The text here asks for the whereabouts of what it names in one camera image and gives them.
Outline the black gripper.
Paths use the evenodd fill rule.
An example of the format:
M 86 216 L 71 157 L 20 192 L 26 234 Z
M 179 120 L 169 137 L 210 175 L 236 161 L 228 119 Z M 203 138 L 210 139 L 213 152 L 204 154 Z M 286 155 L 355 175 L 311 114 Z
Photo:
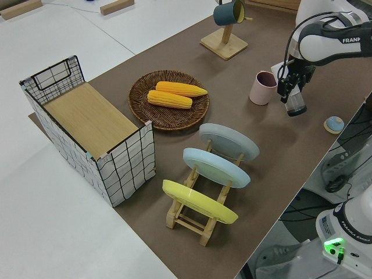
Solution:
M 281 96 L 281 102 L 288 101 L 289 94 L 297 84 L 301 85 L 302 90 L 311 81 L 316 67 L 305 60 L 290 56 L 287 61 L 287 69 L 286 78 L 278 79 L 277 92 Z

